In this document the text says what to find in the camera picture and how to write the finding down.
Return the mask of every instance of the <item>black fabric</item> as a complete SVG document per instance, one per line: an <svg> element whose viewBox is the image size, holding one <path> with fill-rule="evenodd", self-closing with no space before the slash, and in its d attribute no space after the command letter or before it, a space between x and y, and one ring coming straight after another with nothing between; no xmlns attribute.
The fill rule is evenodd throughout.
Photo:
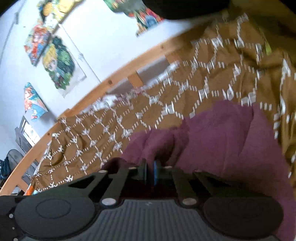
<svg viewBox="0 0 296 241"><path fill-rule="evenodd" d="M293 13L296 14L296 6L295 6L295 2L291 1L291 0L280 0L283 4L285 4L289 9L291 9L291 11L293 11Z"/></svg>
<svg viewBox="0 0 296 241"><path fill-rule="evenodd" d="M7 179L11 174L8 157L4 161L0 160L0 180Z"/></svg>
<svg viewBox="0 0 296 241"><path fill-rule="evenodd" d="M143 0L143 2L159 16L177 20L221 11L228 7L230 0Z"/></svg>

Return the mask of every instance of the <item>brown patterned blanket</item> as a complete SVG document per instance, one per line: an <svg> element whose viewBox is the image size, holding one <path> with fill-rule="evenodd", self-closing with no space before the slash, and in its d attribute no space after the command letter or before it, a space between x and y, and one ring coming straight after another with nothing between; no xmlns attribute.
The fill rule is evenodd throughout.
<svg viewBox="0 0 296 241"><path fill-rule="evenodd" d="M295 72L287 53L270 53L246 14L209 27L180 64L170 66L153 87L132 91L114 106L60 119L32 185L39 192L97 172L122 154L133 133L179 126L184 117L193 117L220 99L260 106L295 184Z"/></svg>

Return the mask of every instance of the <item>maroon cloth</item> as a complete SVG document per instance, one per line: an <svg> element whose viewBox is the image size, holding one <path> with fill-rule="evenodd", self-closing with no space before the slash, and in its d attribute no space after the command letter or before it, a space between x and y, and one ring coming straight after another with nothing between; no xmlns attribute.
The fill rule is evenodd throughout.
<svg viewBox="0 0 296 241"><path fill-rule="evenodd" d="M154 160L187 173L195 169L242 182L253 191L275 198L284 220L275 233L281 241L295 237L296 202L281 149L259 107L241 107L229 101L212 110L184 119L179 128L135 133L122 158L104 169L139 165L146 159L153 172Z"/></svg>

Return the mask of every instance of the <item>wooden bed rail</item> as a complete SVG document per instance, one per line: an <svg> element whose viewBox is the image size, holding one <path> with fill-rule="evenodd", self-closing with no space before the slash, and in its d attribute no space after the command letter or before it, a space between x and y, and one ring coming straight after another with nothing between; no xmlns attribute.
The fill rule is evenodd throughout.
<svg viewBox="0 0 296 241"><path fill-rule="evenodd" d="M129 62L126 66L117 70L106 80L102 81L101 84L88 93L72 109L65 110L60 117L69 117L79 114L82 110L94 103L99 97L104 96L110 88L126 77L134 87L142 86L143 83L137 73L138 69L145 67L162 56L166 56L169 63L178 60L180 58L179 50L191 47L192 45L190 44L190 41L199 38L207 25L208 23L196 26L177 37L173 37L151 48L144 54ZM19 186L23 191L27 190L28 185L22 180L22 176L34 160L39 161L41 159L48 142L52 138L54 128L55 126L53 126L19 162L3 187L0 189L0 196L11 195L16 186Z"/></svg>

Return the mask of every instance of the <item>anime poster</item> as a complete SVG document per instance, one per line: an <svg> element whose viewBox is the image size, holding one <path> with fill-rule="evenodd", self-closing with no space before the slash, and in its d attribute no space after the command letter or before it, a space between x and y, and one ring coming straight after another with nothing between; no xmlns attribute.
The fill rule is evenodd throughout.
<svg viewBox="0 0 296 241"><path fill-rule="evenodd" d="M113 12L123 12L125 15L135 18L139 30L136 35L140 35L149 28L157 26L163 21L156 13L147 8L142 0L103 0Z"/></svg>
<svg viewBox="0 0 296 241"><path fill-rule="evenodd" d="M65 15L81 0L42 0L38 3L40 17L48 31L53 33Z"/></svg>
<svg viewBox="0 0 296 241"><path fill-rule="evenodd" d="M24 46L31 63L34 66L36 66L42 52L47 46L51 34L42 24L42 20L38 19L37 24L29 33Z"/></svg>
<svg viewBox="0 0 296 241"><path fill-rule="evenodd" d="M55 87L63 97L86 77L58 36L55 36L46 48L42 62Z"/></svg>
<svg viewBox="0 0 296 241"><path fill-rule="evenodd" d="M48 110L30 82L26 83L24 91L25 91L25 113L28 110L33 110L31 114L31 119L33 121L36 121L44 113L48 112Z"/></svg>

